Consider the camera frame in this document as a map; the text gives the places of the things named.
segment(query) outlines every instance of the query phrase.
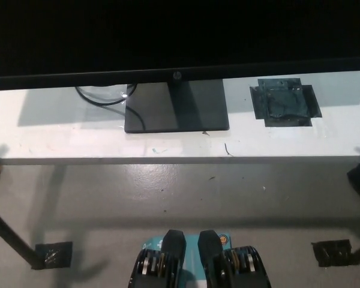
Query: white desk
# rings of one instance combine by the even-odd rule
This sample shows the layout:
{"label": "white desk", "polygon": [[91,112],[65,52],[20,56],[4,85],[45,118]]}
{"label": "white desk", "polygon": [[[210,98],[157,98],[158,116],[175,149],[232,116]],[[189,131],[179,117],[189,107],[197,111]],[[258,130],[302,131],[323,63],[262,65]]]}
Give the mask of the white desk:
{"label": "white desk", "polygon": [[[302,74],[323,118],[312,127],[256,120],[251,77],[224,80],[229,131],[125,134],[124,117],[84,102],[74,88],[0,91],[3,164],[246,163],[360,160],[360,71]],[[124,105],[111,109],[123,110]]]}

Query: cable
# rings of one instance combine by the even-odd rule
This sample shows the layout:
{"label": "cable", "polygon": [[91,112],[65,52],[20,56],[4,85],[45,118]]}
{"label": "cable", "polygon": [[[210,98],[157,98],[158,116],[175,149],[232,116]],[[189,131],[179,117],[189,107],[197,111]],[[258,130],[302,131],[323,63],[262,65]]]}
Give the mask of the cable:
{"label": "cable", "polygon": [[[116,105],[116,104],[119,104],[123,101],[125,101],[128,97],[132,96],[132,94],[135,92],[136,88],[137,88],[137,84],[128,84],[127,85],[127,91],[128,91],[128,88],[132,88],[131,92],[129,92],[127,94],[127,97],[123,97],[122,99],[118,99],[116,101],[113,101],[113,102],[108,102],[108,103],[101,103],[101,102],[97,102],[97,101],[94,101],[94,100],[91,100],[89,99],[87,96],[85,96],[83,94],[83,92],[80,90],[79,87],[75,87],[77,93],[80,95],[80,97],[82,97],[85,101],[87,101],[89,104],[92,104],[92,105],[95,105],[95,106],[98,106],[98,107],[104,107],[104,106],[111,106],[111,105]],[[145,123],[144,123],[144,120],[143,118],[140,116],[140,114],[138,114],[135,110],[133,110],[132,108],[126,106],[125,107],[127,110],[129,110],[133,115],[135,115],[140,123],[142,124],[142,128],[143,128],[143,131],[146,130],[146,126],[145,126]]]}
{"label": "cable", "polygon": [[[127,97],[129,96],[132,96],[132,94],[135,92],[136,88],[137,88],[137,84],[128,84],[127,85],[127,91],[128,91],[128,88],[132,88],[131,92],[129,92],[127,94]],[[127,97],[123,97],[121,99],[118,99],[116,101],[113,101],[113,102],[108,102],[108,103],[102,103],[102,102],[97,102],[97,101],[94,101],[92,99],[89,99],[87,96],[84,95],[84,93],[82,92],[82,90],[79,88],[79,87],[75,87],[77,93],[79,94],[79,96],[84,99],[85,101],[87,101],[89,104],[92,104],[92,105],[95,105],[95,106],[100,106],[100,107],[103,107],[103,106],[111,106],[111,105],[116,105],[116,104],[119,104],[121,102],[124,102]]]}

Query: black tape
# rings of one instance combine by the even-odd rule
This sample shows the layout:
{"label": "black tape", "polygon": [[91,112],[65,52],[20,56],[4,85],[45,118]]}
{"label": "black tape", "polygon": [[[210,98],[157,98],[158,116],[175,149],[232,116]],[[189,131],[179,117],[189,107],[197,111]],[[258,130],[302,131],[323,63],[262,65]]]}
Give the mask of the black tape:
{"label": "black tape", "polygon": [[256,119],[266,127],[312,126],[311,118],[322,117],[311,85],[301,85],[299,78],[259,79],[251,87]]}
{"label": "black tape", "polygon": [[351,244],[349,240],[323,241],[312,243],[319,267],[351,265]]}
{"label": "black tape", "polygon": [[44,259],[45,269],[68,268],[72,260],[72,242],[37,244],[36,253]]}

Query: black monitor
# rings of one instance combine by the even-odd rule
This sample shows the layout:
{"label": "black monitor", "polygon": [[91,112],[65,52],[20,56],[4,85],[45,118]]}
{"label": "black monitor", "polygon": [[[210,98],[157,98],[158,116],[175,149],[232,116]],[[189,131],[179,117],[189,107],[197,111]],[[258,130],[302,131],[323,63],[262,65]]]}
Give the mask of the black monitor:
{"label": "black monitor", "polygon": [[360,0],[59,2],[0,1],[0,90],[360,70]]}

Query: black desk leg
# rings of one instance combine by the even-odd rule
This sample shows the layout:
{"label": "black desk leg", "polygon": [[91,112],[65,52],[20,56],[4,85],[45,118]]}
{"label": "black desk leg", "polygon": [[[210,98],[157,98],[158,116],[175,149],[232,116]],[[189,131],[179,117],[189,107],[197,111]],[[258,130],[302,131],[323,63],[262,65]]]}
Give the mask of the black desk leg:
{"label": "black desk leg", "polygon": [[0,237],[34,270],[64,268],[71,265],[72,242],[37,244],[33,250],[0,217]]}

